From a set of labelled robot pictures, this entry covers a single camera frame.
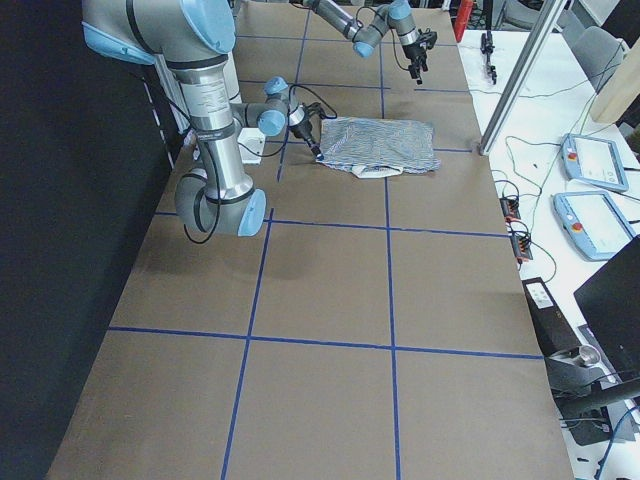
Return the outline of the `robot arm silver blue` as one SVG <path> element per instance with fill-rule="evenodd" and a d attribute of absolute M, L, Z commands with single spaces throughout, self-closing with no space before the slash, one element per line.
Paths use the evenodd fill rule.
<path fill-rule="evenodd" d="M 256 127 L 266 136 L 290 128 L 316 157 L 309 110 L 282 78 L 267 82 L 262 103 L 232 104 L 224 67 L 235 46 L 235 23 L 225 1 L 85 1 L 85 42 L 93 51 L 136 64 L 165 58 L 182 92 L 197 135 L 199 160 L 175 191 L 183 224 L 207 235 L 254 236 L 262 227 L 266 195 L 246 174 L 238 136 Z"/>
<path fill-rule="evenodd" d="M 422 73 L 428 71 L 428 51 L 437 42 L 437 32 L 416 26 L 408 1 L 392 1 L 373 9 L 368 24 L 358 14 L 350 14 L 334 1 L 292 1 L 325 20 L 353 44 L 353 50 L 362 58 L 369 57 L 387 33 L 396 33 L 409 64 L 401 67 L 418 85 L 423 83 Z"/>

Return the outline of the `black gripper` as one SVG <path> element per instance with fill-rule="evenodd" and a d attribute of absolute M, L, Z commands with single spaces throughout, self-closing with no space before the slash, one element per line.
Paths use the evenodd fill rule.
<path fill-rule="evenodd" d="M 323 159 L 323 153 L 321 151 L 320 145 L 315 142 L 315 137 L 313 135 L 313 127 L 311 122 L 306 119 L 303 120 L 296 125 L 292 126 L 292 133 L 295 138 L 303 140 L 307 143 L 310 151 L 314 155 L 316 160 Z"/>
<path fill-rule="evenodd" d="M 422 83 L 422 72 L 428 71 L 427 55 L 423 42 L 402 45 L 405 58 L 411 63 L 408 71 L 413 80 Z"/>

